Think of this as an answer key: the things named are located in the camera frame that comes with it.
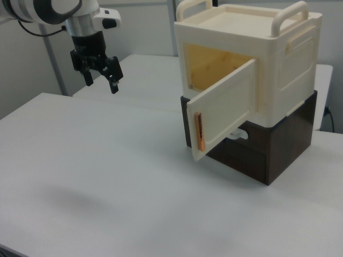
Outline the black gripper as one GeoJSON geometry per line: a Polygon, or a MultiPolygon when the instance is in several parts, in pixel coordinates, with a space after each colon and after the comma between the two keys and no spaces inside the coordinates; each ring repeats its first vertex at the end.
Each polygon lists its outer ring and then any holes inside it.
{"type": "Polygon", "coordinates": [[[89,70],[102,70],[102,75],[109,82],[112,94],[118,92],[118,83],[123,78],[123,72],[116,56],[107,58],[106,44],[103,32],[89,36],[73,36],[74,50],[70,52],[73,67],[83,74],[86,85],[93,84],[89,70]]]}

